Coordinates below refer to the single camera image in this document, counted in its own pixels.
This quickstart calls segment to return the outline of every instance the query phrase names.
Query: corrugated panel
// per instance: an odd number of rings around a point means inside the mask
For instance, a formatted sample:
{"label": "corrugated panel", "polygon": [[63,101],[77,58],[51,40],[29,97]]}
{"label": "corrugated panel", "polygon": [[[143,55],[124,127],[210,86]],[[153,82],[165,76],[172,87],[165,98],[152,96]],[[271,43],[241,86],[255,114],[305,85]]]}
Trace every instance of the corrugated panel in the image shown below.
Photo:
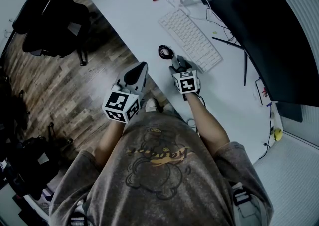
{"label": "corrugated panel", "polygon": [[274,206],[272,226],[312,226],[319,219],[319,152],[283,139],[254,167]]}
{"label": "corrugated panel", "polygon": [[[286,0],[297,17],[319,69],[319,0]],[[284,130],[319,146],[319,109],[302,106],[303,122],[282,118]]]}

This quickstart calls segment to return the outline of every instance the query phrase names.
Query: forearm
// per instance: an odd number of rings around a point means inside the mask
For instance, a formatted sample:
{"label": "forearm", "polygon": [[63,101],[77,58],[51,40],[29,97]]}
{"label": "forearm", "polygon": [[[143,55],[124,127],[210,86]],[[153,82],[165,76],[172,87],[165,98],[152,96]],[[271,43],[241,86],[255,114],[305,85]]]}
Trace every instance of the forearm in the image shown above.
{"label": "forearm", "polygon": [[96,163],[104,167],[123,134],[125,124],[112,120],[94,150]]}
{"label": "forearm", "polygon": [[213,155],[219,148],[229,143],[227,133],[196,94],[187,93],[185,95],[192,110],[198,133],[210,154]]}

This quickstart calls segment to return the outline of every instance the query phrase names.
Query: gray t-shirt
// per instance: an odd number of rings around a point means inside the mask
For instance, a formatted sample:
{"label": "gray t-shirt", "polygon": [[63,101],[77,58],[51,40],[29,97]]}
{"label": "gray t-shirt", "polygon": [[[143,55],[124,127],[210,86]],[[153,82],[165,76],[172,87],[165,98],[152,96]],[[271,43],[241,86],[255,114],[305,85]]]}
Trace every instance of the gray t-shirt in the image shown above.
{"label": "gray t-shirt", "polygon": [[95,226],[234,225],[233,184],[272,205],[244,147],[231,142],[212,157],[176,117],[140,113],[103,169],[80,151],[57,188],[50,225],[66,226],[79,200]]}

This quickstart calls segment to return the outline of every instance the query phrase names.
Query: wooden floor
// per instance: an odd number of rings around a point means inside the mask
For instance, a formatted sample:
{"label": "wooden floor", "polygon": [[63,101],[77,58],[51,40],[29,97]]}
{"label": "wooden floor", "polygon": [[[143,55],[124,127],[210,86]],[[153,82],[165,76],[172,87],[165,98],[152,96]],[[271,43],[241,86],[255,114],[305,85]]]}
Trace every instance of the wooden floor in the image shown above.
{"label": "wooden floor", "polygon": [[[33,56],[22,51],[23,35],[16,34],[6,55],[4,71],[10,77],[13,94],[24,89],[24,100],[31,112],[24,139],[42,135],[54,123],[57,137],[72,138],[66,157],[73,159],[80,149],[94,147],[109,121],[101,106],[106,89],[117,74],[137,59],[90,0],[74,0],[97,13],[85,45],[89,63],[79,64],[72,53],[65,58]],[[163,106],[166,97],[148,77],[145,98],[156,97]]]}

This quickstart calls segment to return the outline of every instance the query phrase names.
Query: white table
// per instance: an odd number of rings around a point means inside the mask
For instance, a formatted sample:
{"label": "white table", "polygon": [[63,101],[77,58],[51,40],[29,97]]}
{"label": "white table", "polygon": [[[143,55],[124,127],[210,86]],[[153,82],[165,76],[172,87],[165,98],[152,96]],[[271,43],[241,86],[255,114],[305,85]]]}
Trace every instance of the white table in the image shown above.
{"label": "white table", "polygon": [[[149,75],[167,96],[184,120],[192,118],[190,107],[173,86],[169,60],[158,55],[159,45],[170,46],[178,55],[186,56],[172,37],[158,24],[158,19],[174,8],[166,0],[92,0],[139,61],[146,61]],[[202,4],[188,8],[192,17],[205,19]],[[192,19],[207,38],[226,39],[223,29],[206,20]],[[211,20],[220,23],[215,17]],[[266,150],[269,135],[269,108],[260,106],[255,90],[259,77],[248,61],[247,83],[244,80],[244,53],[241,49],[210,39],[223,60],[209,72],[199,74],[201,95],[207,109],[225,128],[231,141],[245,146],[254,163]]]}

